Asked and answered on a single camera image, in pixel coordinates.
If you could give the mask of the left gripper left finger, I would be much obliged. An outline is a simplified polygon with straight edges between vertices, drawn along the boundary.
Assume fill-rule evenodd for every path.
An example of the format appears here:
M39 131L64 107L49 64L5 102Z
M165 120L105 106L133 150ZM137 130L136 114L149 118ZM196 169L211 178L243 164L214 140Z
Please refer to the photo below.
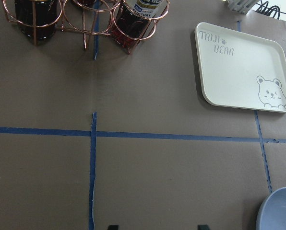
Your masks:
M119 225L109 225L107 230L119 230Z

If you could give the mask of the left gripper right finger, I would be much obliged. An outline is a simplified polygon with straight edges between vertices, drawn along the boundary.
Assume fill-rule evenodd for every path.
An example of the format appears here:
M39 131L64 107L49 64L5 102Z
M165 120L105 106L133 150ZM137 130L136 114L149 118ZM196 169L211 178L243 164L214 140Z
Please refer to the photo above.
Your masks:
M208 225L198 225L197 230L210 230Z

